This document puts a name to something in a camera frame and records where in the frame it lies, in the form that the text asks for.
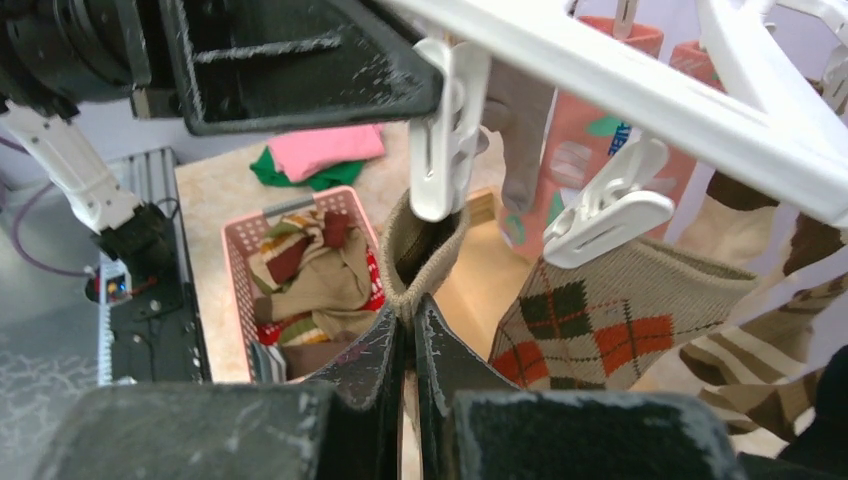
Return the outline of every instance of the striped cloth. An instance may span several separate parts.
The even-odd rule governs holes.
[[[680,359],[711,385],[762,385],[801,373],[812,321],[848,288],[848,274],[797,292],[780,308],[742,325],[693,340]]]
[[[795,421],[816,402],[823,369],[783,385],[707,387],[698,398],[724,420],[731,435],[762,427],[787,442],[795,439]]]

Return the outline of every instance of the green cloth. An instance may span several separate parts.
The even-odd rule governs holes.
[[[303,182],[294,183],[289,180],[285,173],[277,172],[274,169],[274,157],[271,156],[271,150],[265,147],[265,151],[262,152],[259,160],[251,164],[250,169],[256,174],[260,183],[269,187],[309,186],[316,192],[320,192],[340,185],[353,185],[353,181],[362,172],[363,166],[365,166],[363,160],[343,162],[322,170]]]

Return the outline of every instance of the pink cloth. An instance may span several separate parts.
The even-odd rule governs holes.
[[[382,125],[322,128],[287,133],[268,141],[274,168],[292,182],[302,182],[333,165],[386,153]]]

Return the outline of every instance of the white plastic clip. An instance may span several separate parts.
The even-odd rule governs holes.
[[[633,32],[633,22],[636,21],[636,7],[639,0],[618,0],[615,10],[615,22],[612,24],[612,37],[626,40]]]
[[[442,71],[444,87],[436,114],[409,122],[410,204],[418,218],[438,222],[468,196],[491,57],[474,44],[451,48],[434,38],[415,50]]]
[[[833,110],[848,98],[848,47],[839,45],[830,54],[822,75],[822,100]]]
[[[668,147],[646,133],[621,147],[545,229],[545,261],[576,268],[670,220],[674,202],[642,190],[667,161]]]

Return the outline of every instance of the beige sock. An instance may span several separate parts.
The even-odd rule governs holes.
[[[564,270],[540,259],[489,363],[521,387],[628,389],[663,353],[720,325],[753,273],[639,238]]]
[[[795,220],[790,239],[780,249],[780,260],[760,284],[746,295],[730,316],[733,319],[750,317],[768,299],[768,290],[804,267],[836,253],[844,246],[839,230],[801,213]]]
[[[797,292],[792,300],[742,326],[693,340],[680,359],[711,385],[757,385],[783,381],[806,364],[812,321],[848,288],[848,274]]]
[[[435,293],[456,263],[471,225],[468,209],[438,223],[412,213],[407,190],[398,201],[380,238],[378,264],[386,303],[410,322],[425,293]]]
[[[725,421],[731,435],[765,428],[791,442],[795,421],[816,401],[816,386],[824,368],[784,385],[727,385],[707,387],[698,398]]]
[[[677,246],[736,267],[759,257],[769,245],[778,202],[721,172],[715,172],[698,216]]]

